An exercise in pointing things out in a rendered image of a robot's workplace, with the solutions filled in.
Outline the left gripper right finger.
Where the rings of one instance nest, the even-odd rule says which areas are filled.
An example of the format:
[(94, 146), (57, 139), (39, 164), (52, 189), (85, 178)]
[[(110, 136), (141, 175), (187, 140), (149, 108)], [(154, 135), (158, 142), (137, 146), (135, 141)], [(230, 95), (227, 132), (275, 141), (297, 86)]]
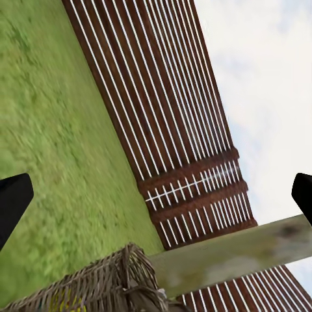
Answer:
[(291, 195), (312, 225), (312, 175), (297, 173)]

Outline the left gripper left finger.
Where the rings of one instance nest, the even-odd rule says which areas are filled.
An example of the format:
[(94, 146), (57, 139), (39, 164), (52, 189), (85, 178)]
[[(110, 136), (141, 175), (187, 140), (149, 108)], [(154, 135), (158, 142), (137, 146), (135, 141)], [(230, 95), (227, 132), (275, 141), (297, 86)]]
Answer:
[(28, 173), (0, 180), (0, 251), (34, 197)]

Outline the wicker basket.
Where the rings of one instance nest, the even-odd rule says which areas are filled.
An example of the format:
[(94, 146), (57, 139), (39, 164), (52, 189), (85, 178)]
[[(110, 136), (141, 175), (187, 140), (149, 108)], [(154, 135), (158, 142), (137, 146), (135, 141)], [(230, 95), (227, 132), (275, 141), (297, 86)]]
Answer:
[(157, 291), (150, 257), (139, 244), (129, 243), (0, 312), (193, 312)]

